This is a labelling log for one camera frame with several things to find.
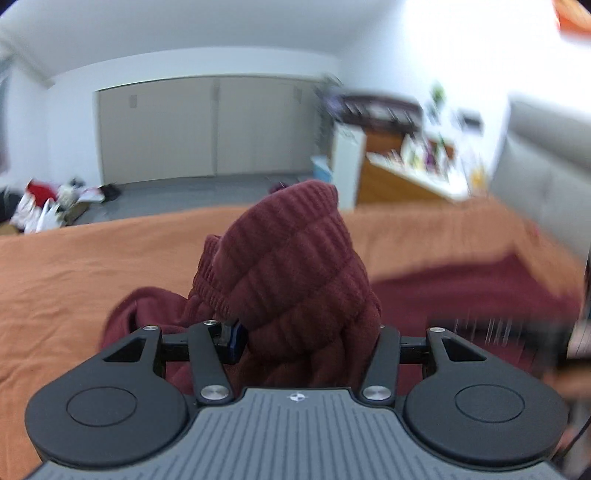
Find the maroon fabric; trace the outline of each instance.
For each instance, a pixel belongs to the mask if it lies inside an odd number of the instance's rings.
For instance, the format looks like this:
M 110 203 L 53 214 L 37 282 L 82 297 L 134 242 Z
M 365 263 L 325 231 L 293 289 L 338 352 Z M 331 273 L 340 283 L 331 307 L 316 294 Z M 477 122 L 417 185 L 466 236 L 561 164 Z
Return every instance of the maroon fabric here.
M 574 322 L 580 299 L 556 298 L 532 278 L 512 254 L 491 264 L 446 265 L 373 284 L 382 304 L 382 323 L 402 335 L 424 336 L 437 319 L 504 317 Z M 486 349 L 528 369 L 531 357 L 517 345 Z M 421 368 L 402 365 L 398 393 L 408 393 L 421 380 Z
M 207 319 L 239 319 L 249 331 L 226 372 L 246 386 L 359 385 L 379 335 L 381 311 L 337 210 L 336 189 L 307 181 L 282 189 L 209 236 L 186 300 L 142 288 L 111 314 L 104 348 L 136 328 L 178 333 Z M 188 365 L 167 379 L 191 391 Z

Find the white ceiling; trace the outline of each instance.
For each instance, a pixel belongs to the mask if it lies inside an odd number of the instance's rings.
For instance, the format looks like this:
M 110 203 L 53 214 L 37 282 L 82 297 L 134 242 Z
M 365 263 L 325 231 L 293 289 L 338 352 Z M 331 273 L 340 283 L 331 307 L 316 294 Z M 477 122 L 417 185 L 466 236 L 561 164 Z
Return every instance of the white ceiling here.
M 50 76 L 98 61 L 189 47 L 335 54 L 391 0 L 17 0 L 0 33 Z

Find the headboard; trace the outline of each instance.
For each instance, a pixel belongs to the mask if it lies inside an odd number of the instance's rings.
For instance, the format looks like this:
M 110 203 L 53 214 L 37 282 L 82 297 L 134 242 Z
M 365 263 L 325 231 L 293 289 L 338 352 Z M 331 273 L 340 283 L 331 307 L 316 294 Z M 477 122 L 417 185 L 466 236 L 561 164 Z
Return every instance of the headboard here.
M 591 118 L 513 100 L 491 192 L 586 260 L 591 246 Z

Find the person's hand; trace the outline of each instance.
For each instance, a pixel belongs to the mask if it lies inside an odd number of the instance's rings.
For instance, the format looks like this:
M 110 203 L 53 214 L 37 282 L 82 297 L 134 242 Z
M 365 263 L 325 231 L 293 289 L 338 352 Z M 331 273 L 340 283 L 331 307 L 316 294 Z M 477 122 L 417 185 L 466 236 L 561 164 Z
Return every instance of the person's hand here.
M 551 372 L 544 375 L 543 381 L 565 400 L 591 400 L 591 367 Z

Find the tiled floor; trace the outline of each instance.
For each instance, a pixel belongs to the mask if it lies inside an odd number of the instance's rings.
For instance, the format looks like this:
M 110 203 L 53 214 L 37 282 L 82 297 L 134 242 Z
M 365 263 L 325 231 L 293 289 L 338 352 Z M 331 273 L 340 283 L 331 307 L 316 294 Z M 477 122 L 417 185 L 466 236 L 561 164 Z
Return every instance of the tiled floor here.
M 240 175 L 215 178 L 146 181 L 122 186 L 113 202 L 92 205 L 76 222 L 106 222 L 122 218 L 180 212 L 214 205 L 256 203 L 279 182 L 294 184 L 311 175 Z

